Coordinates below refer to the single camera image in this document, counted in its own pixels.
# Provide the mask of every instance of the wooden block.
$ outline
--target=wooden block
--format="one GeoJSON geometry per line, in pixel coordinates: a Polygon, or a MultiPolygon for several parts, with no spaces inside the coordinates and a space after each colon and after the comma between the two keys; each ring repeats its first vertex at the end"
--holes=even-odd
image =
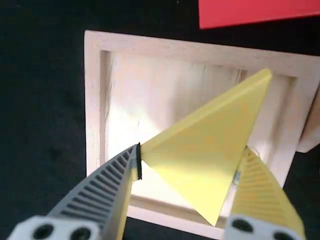
{"type": "Polygon", "coordinates": [[[320,89],[314,98],[309,117],[297,147],[297,151],[306,153],[320,144],[320,89]]]}
{"type": "MultiPolygon", "coordinates": [[[[85,32],[84,51],[88,175],[267,67],[274,78],[248,145],[284,185],[320,81],[319,57],[95,31],[85,32]]],[[[129,217],[221,239],[234,185],[211,226],[146,164],[142,174],[129,217]]]]}

